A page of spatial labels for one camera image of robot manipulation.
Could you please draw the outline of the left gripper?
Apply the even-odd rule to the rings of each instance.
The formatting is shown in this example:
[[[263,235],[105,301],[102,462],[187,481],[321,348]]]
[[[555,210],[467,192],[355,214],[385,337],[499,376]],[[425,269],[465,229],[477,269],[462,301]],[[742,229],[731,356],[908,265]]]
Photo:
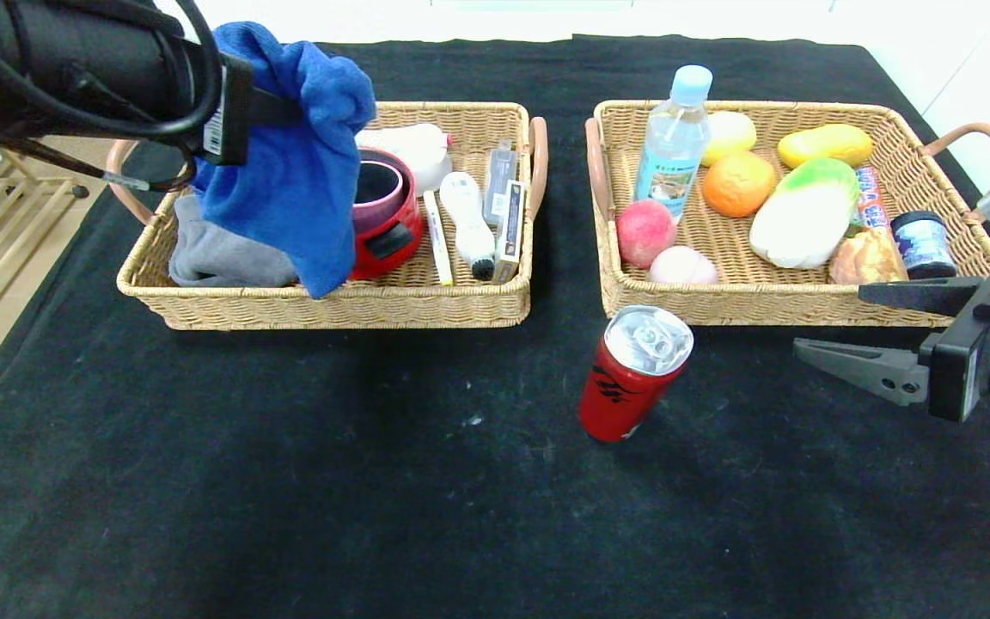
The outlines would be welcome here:
[[[253,88],[244,60],[209,54],[212,31],[189,16],[76,15],[74,102],[99,117],[87,133],[181,144],[210,163],[243,164],[248,127],[294,126],[298,101]]]

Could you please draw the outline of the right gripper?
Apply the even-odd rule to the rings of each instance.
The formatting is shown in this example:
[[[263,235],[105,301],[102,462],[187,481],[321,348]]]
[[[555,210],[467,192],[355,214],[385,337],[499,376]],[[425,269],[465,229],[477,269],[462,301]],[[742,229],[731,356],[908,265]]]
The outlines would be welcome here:
[[[926,402],[936,418],[963,422],[990,396],[990,277],[910,279],[858,286],[860,301],[954,317],[918,353],[797,338],[795,357],[896,405]]]

